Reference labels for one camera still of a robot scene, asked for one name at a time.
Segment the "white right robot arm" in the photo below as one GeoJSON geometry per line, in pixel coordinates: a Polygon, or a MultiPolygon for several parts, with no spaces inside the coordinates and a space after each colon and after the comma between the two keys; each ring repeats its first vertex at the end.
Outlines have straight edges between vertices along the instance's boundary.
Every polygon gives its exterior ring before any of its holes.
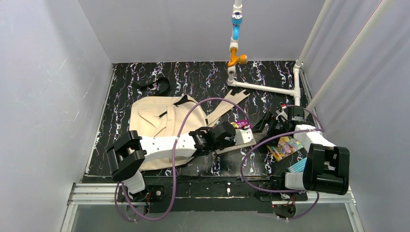
{"type": "Polygon", "coordinates": [[[286,105],[283,106],[282,112],[286,116],[265,113],[253,127],[254,133],[261,133],[268,127],[265,137],[259,141],[259,146],[278,146],[281,138],[289,136],[306,150],[307,160],[302,172],[283,172],[271,177],[271,191],[308,190],[345,195],[349,189],[349,150],[329,142],[321,135],[320,129],[308,125],[305,116],[308,110],[304,107],[286,105]]]}

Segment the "beige canvas backpack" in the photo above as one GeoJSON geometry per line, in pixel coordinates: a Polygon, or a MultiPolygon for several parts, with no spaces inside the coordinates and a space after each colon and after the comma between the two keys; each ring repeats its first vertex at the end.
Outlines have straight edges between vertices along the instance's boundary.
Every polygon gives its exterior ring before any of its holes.
{"type": "MultiPolygon", "coordinates": [[[[217,108],[207,115],[200,104],[189,95],[165,96],[165,92],[169,89],[169,81],[168,79],[164,81],[159,93],[143,97],[132,104],[129,131],[137,131],[138,135],[148,137],[179,137],[200,127],[215,127],[219,124],[217,120],[223,114],[248,96],[245,91],[229,93],[217,108]]],[[[171,168],[174,165],[185,165],[194,158],[156,159],[143,163],[139,171],[153,171],[171,168]]]]}

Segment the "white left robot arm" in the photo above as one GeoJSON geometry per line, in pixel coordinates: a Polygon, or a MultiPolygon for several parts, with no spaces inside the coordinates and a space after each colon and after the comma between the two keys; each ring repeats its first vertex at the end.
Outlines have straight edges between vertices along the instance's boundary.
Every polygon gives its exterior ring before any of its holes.
{"type": "Polygon", "coordinates": [[[130,194],[139,193],[146,188],[139,171],[143,163],[163,158],[206,156],[234,146],[236,132],[229,122],[202,127],[179,137],[148,137],[138,135],[135,130],[129,131],[106,150],[112,180],[123,182],[130,194]]]}

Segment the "purple 117-storey treehouse book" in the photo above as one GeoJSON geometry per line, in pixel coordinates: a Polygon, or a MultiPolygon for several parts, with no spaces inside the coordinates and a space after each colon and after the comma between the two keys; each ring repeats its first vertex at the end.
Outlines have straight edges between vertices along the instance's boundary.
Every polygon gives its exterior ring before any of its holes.
{"type": "MultiPolygon", "coordinates": [[[[251,129],[249,122],[247,120],[240,120],[240,121],[236,121],[236,122],[231,122],[231,124],[233,125],[234,129],[251,129]]],[[[223,154],[223,153],[227,153],[230,151],[234,151],[234,150],[238,150],[241,148],[244,148],[247,146],[236,146],[235,142],[234,142],[234,138],[233,138],[233,145],[229,145],[227,148],[224,148],[222,150],[216,150],[217,154],[223,154]]]]}

